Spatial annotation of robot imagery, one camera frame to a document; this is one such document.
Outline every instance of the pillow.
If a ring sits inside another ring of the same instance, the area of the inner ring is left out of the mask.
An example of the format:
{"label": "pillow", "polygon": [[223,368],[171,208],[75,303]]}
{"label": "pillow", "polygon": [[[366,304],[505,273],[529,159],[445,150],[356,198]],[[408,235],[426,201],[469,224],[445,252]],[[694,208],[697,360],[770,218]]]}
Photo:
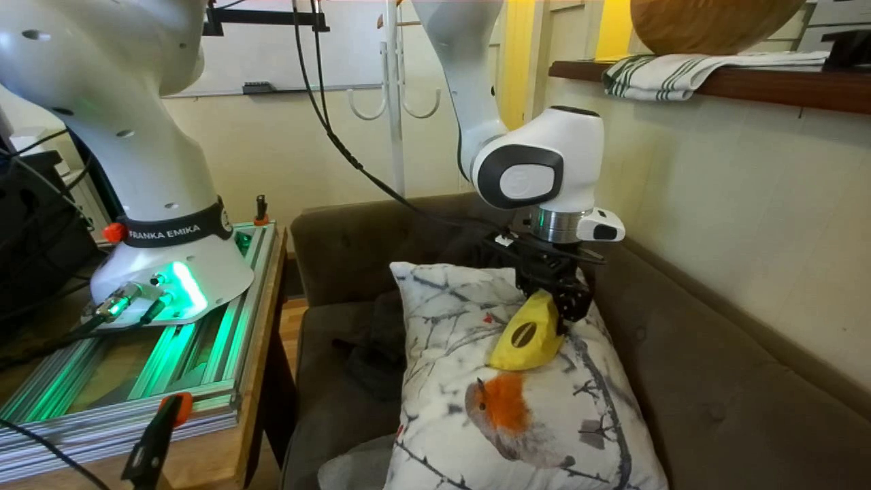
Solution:
{"label": "pillow", "polygon": [[596,307],[554,361],[502,372],[488,357],[527,300],[514,269],[390,267],[407,372],[388,488],[668,488]]}

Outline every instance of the woven basket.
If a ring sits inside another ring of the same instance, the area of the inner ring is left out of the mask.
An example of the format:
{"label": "woven basket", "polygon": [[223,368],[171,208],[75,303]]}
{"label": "woven basket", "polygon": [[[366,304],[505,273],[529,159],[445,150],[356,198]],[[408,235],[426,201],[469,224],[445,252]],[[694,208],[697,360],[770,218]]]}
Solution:
{"label": "woven basket", "polygon": [[804,0],[631,0],[631,20],[657,55],[736,55],[774,36],[804,6]]}

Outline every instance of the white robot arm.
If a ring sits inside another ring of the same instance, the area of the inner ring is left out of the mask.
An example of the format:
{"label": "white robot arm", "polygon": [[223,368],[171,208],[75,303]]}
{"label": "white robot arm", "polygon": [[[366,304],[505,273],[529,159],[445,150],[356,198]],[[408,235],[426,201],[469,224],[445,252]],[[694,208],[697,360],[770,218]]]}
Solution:
{"label": "white robot arm", "polygon": [[162,101],[201,71],[204,3],[0,6],[0,85],[56,111],[96,153],[122,201],[125,243],[96,273],[94,297],[103,303],[121,285],[169,269],[185,282],[188,303],[166,311],[166,325],[188,325],[253,280],[230,239],[201,146]]}
{"label": "white robot arm", "polygon": [[548,108],[506,130],[488,85],[488,44],[505,0],[414,0],[441,61],[460,123],[460,169],[493,208],[536,203],[536,235],[554,244],[619,243],[627,228],[596,208],[604,127],[599,115]]}

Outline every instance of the banana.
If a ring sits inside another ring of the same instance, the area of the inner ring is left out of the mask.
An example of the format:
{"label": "banana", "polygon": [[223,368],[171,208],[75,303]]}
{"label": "banana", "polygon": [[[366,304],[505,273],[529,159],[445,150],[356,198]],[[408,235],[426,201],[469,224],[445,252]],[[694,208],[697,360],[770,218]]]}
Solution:
{"label": "banana", "polygon": [[495,340],[491,368],[495,369],[536,369],[548,365],[565,346],[558,335],[558,311],[554,295],[539,288],[512,316],[509,327]]}

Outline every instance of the white cloth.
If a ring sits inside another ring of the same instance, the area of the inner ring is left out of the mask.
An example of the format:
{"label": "white cloth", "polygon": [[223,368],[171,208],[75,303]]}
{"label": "white cloth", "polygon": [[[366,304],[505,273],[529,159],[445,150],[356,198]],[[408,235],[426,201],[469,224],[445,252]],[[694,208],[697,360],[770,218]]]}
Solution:
{"label": "white cloth", "polygon": [[778,51],[778,55],[640,55],[614,65],[604,74],[604,93],[631,101],[689,101],[705,80],[724,65],[744,67],[823,67],[829,51]]}

